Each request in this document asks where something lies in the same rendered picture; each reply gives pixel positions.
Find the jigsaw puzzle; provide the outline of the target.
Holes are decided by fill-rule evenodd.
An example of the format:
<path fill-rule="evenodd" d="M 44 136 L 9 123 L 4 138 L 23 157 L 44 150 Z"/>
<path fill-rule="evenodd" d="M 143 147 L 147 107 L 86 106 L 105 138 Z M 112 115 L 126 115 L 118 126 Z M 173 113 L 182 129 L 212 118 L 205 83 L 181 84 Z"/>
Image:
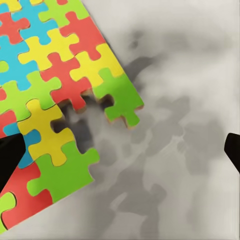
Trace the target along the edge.
<path fill-rule="evenodd" d="M 111 100 L 104 117 L 135 129 L 144 101 L 81 0 L 0 0 L 0 139 L 26 152 L 0 192 L 0 235 L 94 182 L 95 148 L 81 154 L 61 109 Z"/>

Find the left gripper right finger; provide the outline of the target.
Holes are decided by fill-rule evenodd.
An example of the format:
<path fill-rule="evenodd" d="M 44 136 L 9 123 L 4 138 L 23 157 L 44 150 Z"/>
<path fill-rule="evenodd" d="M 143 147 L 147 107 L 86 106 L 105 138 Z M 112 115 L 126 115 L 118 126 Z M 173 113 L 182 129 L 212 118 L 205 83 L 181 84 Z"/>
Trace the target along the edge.
<path fill-rule="evenodd" d="M 236 167 L 240 173 L 240 135 L 235 133 L 228 133 L 224 151 L 232 161 L 233 165 Z"/>

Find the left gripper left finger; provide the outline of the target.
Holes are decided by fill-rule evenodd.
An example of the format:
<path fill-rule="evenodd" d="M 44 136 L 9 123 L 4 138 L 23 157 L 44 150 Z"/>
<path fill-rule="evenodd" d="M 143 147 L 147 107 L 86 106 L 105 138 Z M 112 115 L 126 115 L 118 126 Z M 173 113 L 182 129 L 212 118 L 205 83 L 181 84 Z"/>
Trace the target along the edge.
<path fill-rule="evenodd" d="M 26 152 L 21 133 L 0 138 L 0 193 Z"/>

